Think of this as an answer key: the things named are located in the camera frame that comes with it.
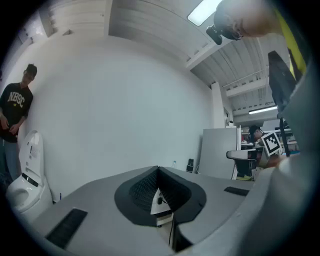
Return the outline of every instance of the white toilet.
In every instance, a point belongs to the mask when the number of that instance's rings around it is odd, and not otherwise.
[[[22,174],[10,184],[6,197],[11,206],[32,223],[52,206],[52,196],[44,175],[44,145],[36,130],[25,137],[19,152]]]

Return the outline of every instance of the white ceiling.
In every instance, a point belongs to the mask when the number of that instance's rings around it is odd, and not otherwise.
[[[103,30],[111,0],[53,0],[50,19],[55,31]],[[129,39],[170,55],[207,86],[226,91],[233,114],[273,105],[268,86],[268,53],[275,50],[289,63],[285,39],[276,34],[225,41],[219,48],[206,34],[212,16],[201,26],[187,16],[201,0],[113,0],[109,35]]]

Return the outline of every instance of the black t-shirt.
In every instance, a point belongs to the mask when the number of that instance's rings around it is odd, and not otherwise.
[[[21,88],[20,83],[10,83],[0,98],[0,108],[9,123],[9,129],[3,130],[0,125],[0,137],[7,142],[16,143],[18,133],[9,132],[11,126],[19,123],[22,117],[28,116],[28,111],[34,96],[28,87]]]

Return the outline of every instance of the gray cabinet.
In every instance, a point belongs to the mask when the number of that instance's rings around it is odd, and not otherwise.
[[[235,162],[227,151],[237,150],[237,128],[204,129],[198,172],[215,178],[232,179]]]

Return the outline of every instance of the white column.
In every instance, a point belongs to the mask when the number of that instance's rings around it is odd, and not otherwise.
[[[211,85],[213,100],[213,128],[225,128],[224,104],[218,82]]]

